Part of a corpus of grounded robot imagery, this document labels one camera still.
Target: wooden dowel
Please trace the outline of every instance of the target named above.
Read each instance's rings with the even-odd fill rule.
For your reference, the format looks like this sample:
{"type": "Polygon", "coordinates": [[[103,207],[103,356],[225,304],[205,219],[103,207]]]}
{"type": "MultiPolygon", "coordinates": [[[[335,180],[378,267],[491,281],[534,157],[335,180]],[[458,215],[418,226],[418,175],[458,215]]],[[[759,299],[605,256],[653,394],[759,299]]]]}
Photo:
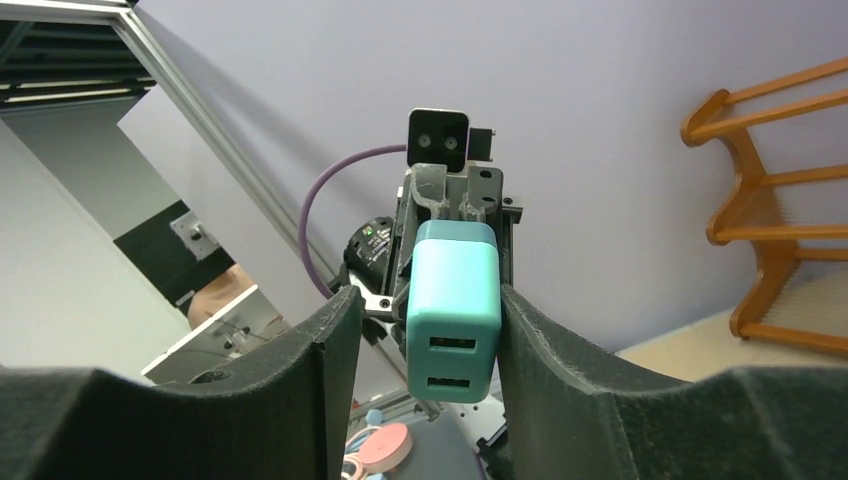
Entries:
{"type": "Polygon", "coordinates": [[[775,342],[800,345],[826,352],[848,354],[848,338],[822,333],[795,330],[794,328],[749,323],[741,328],[742,336],[763,338],[775,342]]]}
{"type": "Polygon", "coordinates": [[[794,185],[797,183],[820,182],[823,180],[836,180],[840,178],[848,178],[848,164],[835,165],[832,167],[811,168],[809,170],[797,170],[786,173],[774,173],[763,177],[760,185],[794,185]]]}
{"type": "Polygon", "coordinates": [[[848,262],[848,248],[799,248],[795,251],[795,258],[814,262],[848,262]]]}
{"type": "Polygon", "coordinates": [[[770,108],[761,112],[742,115],[741,117],[728,118],[715,123],[708,123],[696,128],[689,134],[691,141],[705,140],[723,135],[740,128],[760,125],[762,123],[773,122],[784,118],[803,115],[805,113],[823,110],[825,108],[835,107],[848,103],[848,89],[839,90],[838,92],[819,95],[818,97],[801,100],[780,107],[770,108]]]}
{"type": "Polygon", "coordinates": [[[848,225],[778,225],[774,227],[734,227],[716,234],[722,242],[732,240],[801,240],[848,238],[848,225]]]}
{"type": "Polygon", "coordinates": [[[793,73],[792,75],[787,75],[766,83],[745,88],[738,92],[733,92],[725,99],[724,103],[726,105],[733,105],[734,103],[744,102],[745,100],[761,97],[773,92],[779,92],[787,88],[803,85],[805,83],[812,82],[813,80],[819,80],[821,78],[826,78],[846,71],[848,71],[848,57],[840,58],[839,60],[834,60],[830,63],[825,63],[824,65],[808,68],[806,70],[793,73]]]}

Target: wooden dish rack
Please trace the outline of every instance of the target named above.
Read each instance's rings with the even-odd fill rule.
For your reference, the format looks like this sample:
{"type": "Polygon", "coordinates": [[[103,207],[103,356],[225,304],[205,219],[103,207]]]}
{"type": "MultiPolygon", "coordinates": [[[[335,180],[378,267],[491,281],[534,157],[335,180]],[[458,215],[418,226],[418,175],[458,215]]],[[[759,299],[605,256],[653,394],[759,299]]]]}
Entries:
{"type": "MultiPolygon", "coordinates": [[[[713,93],[684,122],[680,129],[683,142],[695,147],[714,138],[727,149],[736,171],[733,192],[707,225],[707,238],[714,245],[734,240],[748,240],[757,256],[757,278],[747,296],[733,312],[730,330],[742,338],[761,338],[776,342],[814,348],[831,353],[848,354],[848,338],[810,331],[792,326],[763,323],[773,304],[787,291],[787,284],[803,264],[833,263],[841,273],[848,273],[848,248],[815,248],[812,243],[844,244],[848,239],[848,224],[802,224],[785,221],[785,205],[778,190],[787,186],[845,181],[848,164],[768,173],[763,167],[748,128],[776,120],[848,104],[848,89],[804,99],[756,113],[733,117],[732,107],[746,100],[768,95],[808,82],[848,71],[848,57],[772,80],[754,87],[713,93]]],[[[848,198],[842,203],[848,211],[848,198]]],[[[828,298],[848,307],[848,275],[839,282],[832,280],[826,287],[828,298]]],[[[795,313],[819,312],[822,295],[808,296],[810,304],[795,313]]],[[[848,326],[848,308],[844,321],[848,326]]]]}

